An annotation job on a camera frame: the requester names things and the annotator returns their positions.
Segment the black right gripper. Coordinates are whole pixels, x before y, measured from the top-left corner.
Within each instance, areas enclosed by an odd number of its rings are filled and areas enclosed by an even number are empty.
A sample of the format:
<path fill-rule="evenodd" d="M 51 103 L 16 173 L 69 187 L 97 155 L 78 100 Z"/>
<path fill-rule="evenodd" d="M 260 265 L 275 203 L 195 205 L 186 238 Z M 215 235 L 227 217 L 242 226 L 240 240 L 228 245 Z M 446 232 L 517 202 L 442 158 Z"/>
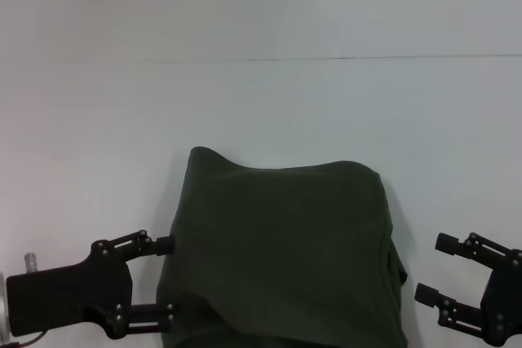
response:
<path fill-rule="evenodd" d="M 416 302 L 438 309 L 438 324 L 467 335 L 484 335 L 491 346 L 501 347 L 521 334 L 521 250 L 509 249 L 475 232 L 464 240 L 440 233 L 435 249 L 459 256 L 492 270 L 480 307 L 468 306 L 438 290 L 418 283 Z"/>

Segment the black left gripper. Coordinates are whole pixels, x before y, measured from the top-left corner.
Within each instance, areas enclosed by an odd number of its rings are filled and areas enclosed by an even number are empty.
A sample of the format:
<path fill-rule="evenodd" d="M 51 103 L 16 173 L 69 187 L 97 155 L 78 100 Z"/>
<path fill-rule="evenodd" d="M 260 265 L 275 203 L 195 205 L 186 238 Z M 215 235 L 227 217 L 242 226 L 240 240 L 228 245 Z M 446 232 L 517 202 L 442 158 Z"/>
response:
<path fill-rule="evenodd" d="M 175 307 L 131 305 L 132 279 L 126 262 L 174 250 L 172 236 L 154 240 L 140 230 L 114 240 L 98 240 L 87 259 L 78 264 L 8 277 L 11 334 L 21 337 L 80 323 L 99 325 L 111 339 L 168 333 L 174 325 Z"/>

